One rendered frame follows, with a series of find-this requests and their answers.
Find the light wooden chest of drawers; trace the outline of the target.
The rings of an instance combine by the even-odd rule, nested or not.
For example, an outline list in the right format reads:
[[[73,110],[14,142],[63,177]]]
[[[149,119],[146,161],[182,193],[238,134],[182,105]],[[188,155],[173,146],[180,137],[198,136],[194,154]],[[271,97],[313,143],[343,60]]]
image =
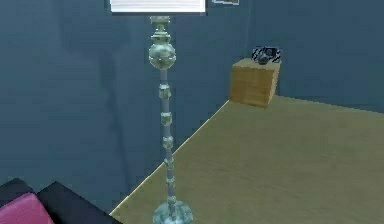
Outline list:
[[[266,108],[275,95],[281,63],[260,65],[244,58],[232,65],[229,99],[232,102]]]

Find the black round alarm clock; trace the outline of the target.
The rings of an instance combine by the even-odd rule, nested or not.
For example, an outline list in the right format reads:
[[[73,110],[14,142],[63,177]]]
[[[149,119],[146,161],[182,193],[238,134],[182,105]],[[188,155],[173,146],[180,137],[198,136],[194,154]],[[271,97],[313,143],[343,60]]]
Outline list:
[[[272,57],[273,50],[271,48],[263,48],[259,54],[257,62],[260,65],[265,65],[268,63],[270,58]]]

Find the pink cushion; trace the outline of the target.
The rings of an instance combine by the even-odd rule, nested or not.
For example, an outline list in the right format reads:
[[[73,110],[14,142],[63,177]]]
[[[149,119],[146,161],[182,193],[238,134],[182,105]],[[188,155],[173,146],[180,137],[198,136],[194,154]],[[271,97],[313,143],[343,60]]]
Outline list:
[[[0,208],[0,224],[55,224],[33,193],[26,193]]]

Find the black sofa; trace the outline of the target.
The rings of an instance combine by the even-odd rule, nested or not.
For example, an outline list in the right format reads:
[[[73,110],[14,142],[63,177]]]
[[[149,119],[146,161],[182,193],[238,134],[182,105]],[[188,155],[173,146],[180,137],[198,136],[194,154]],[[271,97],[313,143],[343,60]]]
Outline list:
[[[37,196],[55,224],[122,224],[57,181],[39,192],[19,178],[1,184],[0,208],[26,193]]]

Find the grey-green floor lamp white shade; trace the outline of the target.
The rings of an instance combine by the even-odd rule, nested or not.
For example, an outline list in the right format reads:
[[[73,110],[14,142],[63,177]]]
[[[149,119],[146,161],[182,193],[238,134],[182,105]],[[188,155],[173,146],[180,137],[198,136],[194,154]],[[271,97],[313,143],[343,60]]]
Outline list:
[[[177,55],[166,26],[170,23],[170,13],[205,13],[206,0],[109,0],[109,4],[111,12],[115,14],[150,14],[150,22],[155,26],[148,60],[160,71],[158,94],[161,100],[160,122],[163,131],[162,147],[165,150],[167,201],[155,209],[153,224],[192,224],[192,209],[175,195],[175,160],[172,153],[174,138],[171,134],[173,114],[170,110],[168,70],[176,62]]]

